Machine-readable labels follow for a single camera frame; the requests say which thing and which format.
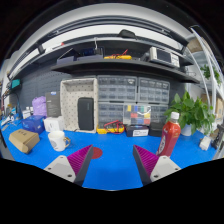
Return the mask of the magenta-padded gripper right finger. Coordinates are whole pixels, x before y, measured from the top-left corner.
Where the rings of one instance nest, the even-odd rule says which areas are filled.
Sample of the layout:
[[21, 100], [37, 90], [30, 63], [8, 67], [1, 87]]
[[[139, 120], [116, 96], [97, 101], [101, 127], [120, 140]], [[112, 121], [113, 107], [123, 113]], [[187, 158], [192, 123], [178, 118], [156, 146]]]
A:
[[143, 185], [155, 182], [180, 170], [167, 156], [157, 156], [140, 146], [133, 146], [133, 156]]

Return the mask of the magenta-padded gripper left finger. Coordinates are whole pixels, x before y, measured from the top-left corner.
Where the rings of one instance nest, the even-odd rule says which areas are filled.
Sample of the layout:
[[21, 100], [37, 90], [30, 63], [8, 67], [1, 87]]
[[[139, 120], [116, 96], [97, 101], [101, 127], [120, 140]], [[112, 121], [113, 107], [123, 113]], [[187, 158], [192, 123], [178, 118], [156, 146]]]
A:
[[93, 146], [86, 146], [69, 156], [60, 155], [44, 170], [82, 186], [93, 156]]

